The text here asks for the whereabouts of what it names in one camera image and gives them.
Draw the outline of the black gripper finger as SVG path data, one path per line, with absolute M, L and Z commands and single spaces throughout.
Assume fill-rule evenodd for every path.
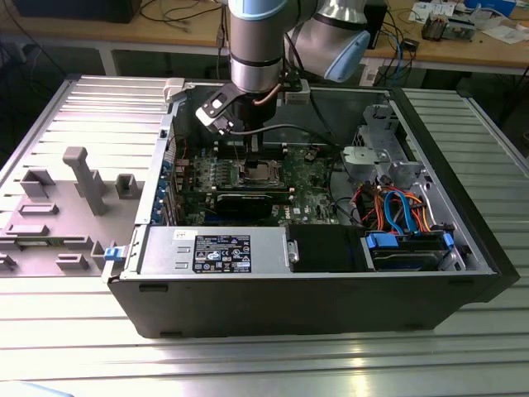
M 261 159 L 261 136 L 244 136 L 245 163 L 256 164 Z

